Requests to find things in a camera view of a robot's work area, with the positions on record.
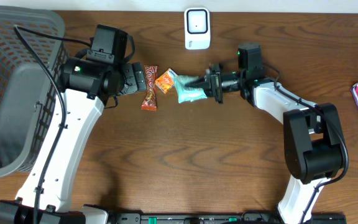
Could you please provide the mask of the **green snack packet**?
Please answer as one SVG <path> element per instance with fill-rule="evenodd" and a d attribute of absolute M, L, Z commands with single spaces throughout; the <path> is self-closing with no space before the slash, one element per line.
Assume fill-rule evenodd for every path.
<path fill-rule="evenodd" d="M 197 79 L 198 77 L 185 75 L 178 75 L 173 79 L 179 103 L 207 99 L 202 88 L 186 87 L 186 84 L 196 81 Z"/>

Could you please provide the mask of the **orange candy wrapper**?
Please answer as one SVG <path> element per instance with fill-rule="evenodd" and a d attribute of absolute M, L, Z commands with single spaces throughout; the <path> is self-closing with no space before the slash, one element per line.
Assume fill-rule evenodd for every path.
<path fill-rule="evenodd" d="M 146 75 L 146 96 L 142 102 L 141 109 L 148 111 L 157 111 L 157 97 L 155 91 L 155 80 L 157 79 L 157 65 L 145 65 Z"/>

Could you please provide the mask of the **small orange tissue box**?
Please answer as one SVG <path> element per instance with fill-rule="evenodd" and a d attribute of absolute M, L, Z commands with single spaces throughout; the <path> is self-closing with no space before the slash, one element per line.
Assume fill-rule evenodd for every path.
<path fill-rule="evenodd" d="M 156 79 L 155 86 L 166 94 L 172 87 L 175 86 L 174 80 L 176 76 L 177 74 L 169 68 Z"/>

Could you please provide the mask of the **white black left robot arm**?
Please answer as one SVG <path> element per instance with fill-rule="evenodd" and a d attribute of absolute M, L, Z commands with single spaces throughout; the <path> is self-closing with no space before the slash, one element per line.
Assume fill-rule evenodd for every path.
<path fill-rule="evenodd" d="M 108 99 L 146 88 L 142 67 L 127 47 L 133 38 L 115 27 L 98 25 L 84 52 L 60 66 L 51 81 L 55 109 L 37 160 L 14 200 L 0 201 L 0 223 L 116 223 L 117 216 L 97 205 L 71 211 L 78 165 Z"/>

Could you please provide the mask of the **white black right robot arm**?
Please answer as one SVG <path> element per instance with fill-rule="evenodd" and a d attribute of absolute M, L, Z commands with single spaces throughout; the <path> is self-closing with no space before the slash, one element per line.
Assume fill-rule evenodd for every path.
<path fill-rule="evenodd" d="M 264 62 L 259 44 L 241 44 L 239 69 L 224 72 L 212 64 L 202 79 L 206 94 L 223 103 L 225 92 L 239 91 L 251 106 L 273 116 L 283 126 L 284 158 L 290 173 L 285 195 L 272 223 L 345 223 L 343 215 L 314 215 L 312 209 L 324 187 L 342 180 L 349 169 L 349 155 L 337 108 L 317 104 L 286 90 L 268 71 L 278 69 Z"/>

